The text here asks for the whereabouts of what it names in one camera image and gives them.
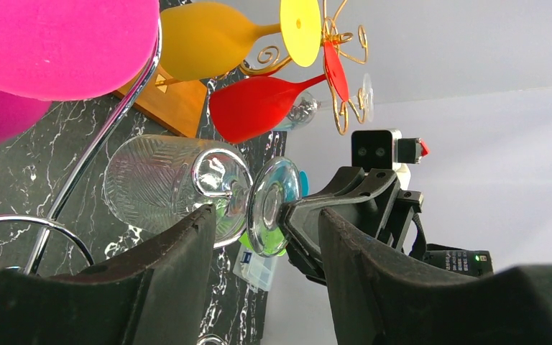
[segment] glass base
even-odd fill
[[[284,203],[301,199],[299,170],[289,159],[275,157],[261,169],[251,188],[247,231],[253,250],[262,257],[278,255],[288,243],[278,217]]]

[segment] yellow wine glass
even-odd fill
[[[321,45],[321,13],[316,0],[282,0],[280,23],[257,25],[240,11],[218,2],[196,2],[162,11],[160,64],[178,81],[227,73],[266,35],[282,33],[291,58],[311,65]]]

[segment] marble surface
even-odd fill
[[[162,9],[177,4],[162,2]],[[240,78],[242,74],[236,72],[225,80],[206,80],[208,93]],[[118,101],[113,96],[103,96],[55,103],[36,126],[0,145],[0,213],[44,216],[68,172]],[[97,262],[151,236],[117,220],[106,207],[102,191],[109,157],[124,141],[140,134],[168,133],[137,111],[130,111],[83,175],[58,219],[87,244]],[[237,145],[254,175],[271,157],[284,154],[285,135],[270,132]],[[206,104],[198,137],[222,140],[211,123]],[[24,224],[0,224],[0,264],[26,265],[38,229]],[[238,250],[239,243],[235,243],[213,253],[200,334],[217,334],[228,344],[258,344],[267,293],[254,293],[231,272]],[[83,267],[83,258],[73,245],[54,234],[40,274],[74,274]]]

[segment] wooden board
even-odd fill
[[[162,66],[157,66],[157,71],[134,103],[134,108],[172,133],[194,138],[206,100],[206,87],[198,80],[155,86],[157,81],[171,78]],[[133,82],[134,80],[114,91],[115,96],[123,97]]]

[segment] white wall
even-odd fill
[[[219,1],[258,24],[278,21],[278,0]],[[333,14],[339,3],[328,2]],[[367,28],[369,63],[344,61],[350,89],[370,72],[382,104],[362,128],[396,127],[433,150],[412,167],[410,184],[425,195],[429,240],[488,249],[498,270],[552,262],[552,88],[506,92],[552,87],[552,1],[349,0],[338,23],[341,32]],[[282,47],[277,35],[264,38],[249,59],[271,44]],[[361,55],[356,42],[344,50]],[[321,56],[276,76],[303,81],[320,72]],[[310,91],[328,95],[324,84]],[[401,101],[413,102],[392,103]],[[287,156],[316,192],[350,163],[349,140],[319,114],[290,133]],[[262,344],[336,344],[326,289],[283,259]]]

